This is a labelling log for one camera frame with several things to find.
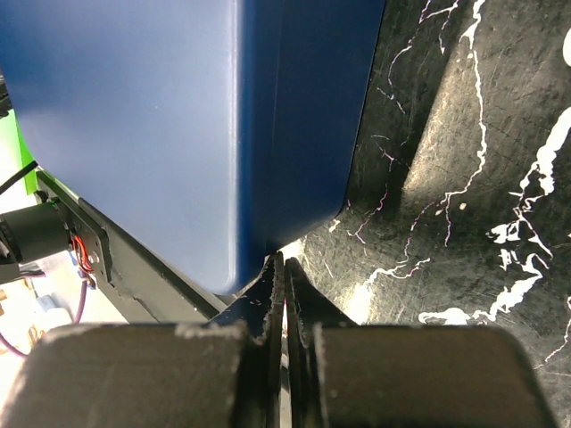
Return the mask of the blue tin lid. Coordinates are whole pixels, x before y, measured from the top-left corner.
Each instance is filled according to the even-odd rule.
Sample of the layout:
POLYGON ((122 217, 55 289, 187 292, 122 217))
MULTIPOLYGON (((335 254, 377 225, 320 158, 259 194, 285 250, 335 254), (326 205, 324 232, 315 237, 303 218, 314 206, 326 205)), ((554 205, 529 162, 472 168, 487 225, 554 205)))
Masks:
POLYGON ((209 292, 250 283, 280 1, 4 1, 1 69, 39 165, 209 292))

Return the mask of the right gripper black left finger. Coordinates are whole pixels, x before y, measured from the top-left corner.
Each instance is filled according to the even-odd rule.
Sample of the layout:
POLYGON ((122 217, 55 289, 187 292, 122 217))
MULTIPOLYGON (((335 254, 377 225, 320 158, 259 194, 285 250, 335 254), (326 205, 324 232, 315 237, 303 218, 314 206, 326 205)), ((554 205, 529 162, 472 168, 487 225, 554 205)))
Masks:
POLYGON ((285 262, 204 323, 66 325, 25 359, 4 427, 277 427, 285 262))

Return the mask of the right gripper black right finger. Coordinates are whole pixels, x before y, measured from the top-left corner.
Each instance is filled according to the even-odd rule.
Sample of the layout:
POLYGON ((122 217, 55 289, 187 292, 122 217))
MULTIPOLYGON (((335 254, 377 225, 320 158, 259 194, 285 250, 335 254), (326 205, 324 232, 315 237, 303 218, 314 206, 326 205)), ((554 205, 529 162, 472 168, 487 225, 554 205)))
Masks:
POLYGON ((529 359, 482 326, 357 325, 285 263, 295 427, 553 427, 529 359))

